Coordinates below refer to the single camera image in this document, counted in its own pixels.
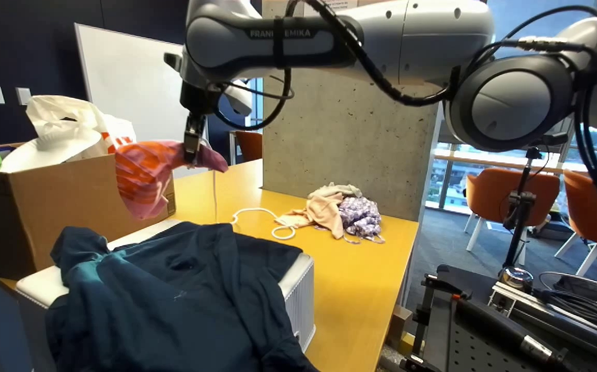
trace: white plastic bag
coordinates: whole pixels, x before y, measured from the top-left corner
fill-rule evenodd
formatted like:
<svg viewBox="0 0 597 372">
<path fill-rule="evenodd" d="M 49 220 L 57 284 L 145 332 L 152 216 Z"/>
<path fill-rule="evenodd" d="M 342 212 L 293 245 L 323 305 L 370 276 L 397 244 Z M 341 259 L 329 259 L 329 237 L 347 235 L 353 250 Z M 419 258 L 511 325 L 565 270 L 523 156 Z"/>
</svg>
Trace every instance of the white plastic bag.
<svg viewBox="0 0 597 372">
<path fill-rule="evenodd" d="M 121 145 L 136 142 L 130 121 L 107 115 L 90 102 L 60 95 L 35 95 L 27 104 L 27 117 L 41 136 L 84 127 L 100 133 L 101 139 L 79 158 L 114 153 Z"/>
</svg>

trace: carpet floor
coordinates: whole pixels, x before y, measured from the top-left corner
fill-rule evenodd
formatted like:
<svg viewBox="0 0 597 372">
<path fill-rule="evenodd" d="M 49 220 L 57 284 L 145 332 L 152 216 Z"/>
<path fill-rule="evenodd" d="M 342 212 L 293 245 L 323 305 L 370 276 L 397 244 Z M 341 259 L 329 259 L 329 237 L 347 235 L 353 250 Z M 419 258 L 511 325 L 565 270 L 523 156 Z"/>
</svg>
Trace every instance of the carpet floor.
<svg viewBox="0 0 597 372">
<path fill-rule="evenodd" d="M 436 273 L 440 264 L 457 266 L 461 269 L 495 277 L 507 254 L 512 235 L 505 232 L 487 230 L 483 227 L 471 252 L 466 251 L 470 234 L 464 232 L 468 216 L 426 209 L 420 236 L 411 258 L 411 287 L 407 307 L 411 311 L 422 301 L 424 287 L 420 285 L 425 273 Z M 577 241 L 563 259 L 553 255 L 564 242 L 545 238 L 528 238 L 525 269 L 537 280 L 542 271 L 575 273 L 586 258 L 589 249 Z M 597 280 L 597 262 L 587 271 L 586 277 Z M 409 323 L 409 331 L 415 331 L 414 322 Z"/>
</svg>

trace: purple floral fabric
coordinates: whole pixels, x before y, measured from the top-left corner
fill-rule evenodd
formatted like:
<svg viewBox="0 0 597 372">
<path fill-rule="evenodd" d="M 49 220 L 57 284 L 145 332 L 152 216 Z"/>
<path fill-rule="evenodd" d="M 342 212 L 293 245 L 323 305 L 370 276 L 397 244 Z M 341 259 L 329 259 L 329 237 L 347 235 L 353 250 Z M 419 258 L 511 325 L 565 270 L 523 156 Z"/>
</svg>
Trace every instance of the purple floral fabric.
<svg viewBox="0 0 597 372">
<path fill-rule="evenodd" d="M 360 238 L 373 238 L 381 234 L 381 214 L 376 202 L 366 197 L 350 197 L 339 205 L 342 224 L 347 233 Z"/>
</svg>

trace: chair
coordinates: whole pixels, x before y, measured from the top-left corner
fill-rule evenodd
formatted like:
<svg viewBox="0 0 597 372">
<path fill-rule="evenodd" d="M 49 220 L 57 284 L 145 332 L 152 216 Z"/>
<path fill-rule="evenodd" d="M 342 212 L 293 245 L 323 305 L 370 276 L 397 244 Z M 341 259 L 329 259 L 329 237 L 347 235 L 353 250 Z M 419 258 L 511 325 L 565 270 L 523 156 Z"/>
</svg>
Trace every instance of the chair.
<svg viewBox="0 0 597 372">
<path fill-rule="evenodd" d="M 572 247 L 577 236 L 596 242 L 576 271 L 576 275 L 584 276 L 597 257 L 597 189 L 589 177 L 565 170 L 565 192 L 570 209 L 570 225 L 575 235 L 572 235 L 554 257 L 561 258 Z"/>
<path fill-rule="evenodd" d="M 241 146 L 243 160 L 251 162 L 262 157 L 262 134 L 257 132 L 236 131 L 236 139 Z"/>
<path fill-rule="evenodd" d="M 483 170 L 479 176 L 468 175 L 466 180 L 466 200 L 468 207 L 473 214 L 466 222 L 464 232 L 467 233 L 470 222 L 475 216 L 480 220 L 473 230 L 468 241 L 467 251 L 473 250 L 480 230 L 485 221 L 503 222 L 509 210 L 509 195 L 518 187 L 521 179 L 521 172 L 510 171 L 501 168 L 488 168 Z M 560 192 L 560 179 L 547 174 L 531 174 L 525 186 L 525 191 L 535 194 L 535 203 L 530 209 L 530 216 L 526 226 L 537 226 L 544 221 L 551 210 L 558 193 Z M 524 229 L 521 236 L 524 242 L 527 240 L 527 231 Z M 518 257 L 518 263 L 525 264 L 526 250 L 522 249 Z"/>
</svg>

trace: concrete pillar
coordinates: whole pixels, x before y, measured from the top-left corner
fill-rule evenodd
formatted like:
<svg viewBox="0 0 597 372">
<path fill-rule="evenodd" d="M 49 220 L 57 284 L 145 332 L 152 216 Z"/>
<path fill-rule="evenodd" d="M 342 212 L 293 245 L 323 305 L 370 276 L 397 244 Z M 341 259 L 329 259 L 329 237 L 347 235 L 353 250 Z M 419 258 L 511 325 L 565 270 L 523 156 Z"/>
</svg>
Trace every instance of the concrete pillar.
<svg viewBox="0 0 597 372">
<path fill-rule="evenodd" d="M 282 15 L 285 7 L 284 0 L 263 2 L 263 17 Z M 282 71 L 274 74 L 282 78 Z M 265 92 L 281 87 L 264 79 Z M 403 106 L 370 82 L 317 70 L 293 70 L 292 88 L 296 96 L 264 129 L 263 188 L 307 197 L 331 181 L 350 183 L 376 201 L 381 214 L 419 221 L 437 105 Z M 402 92 L 437 90 L 421 85 Z M 264 100 L 264 116 L 276 103 Z"/>
</svg>

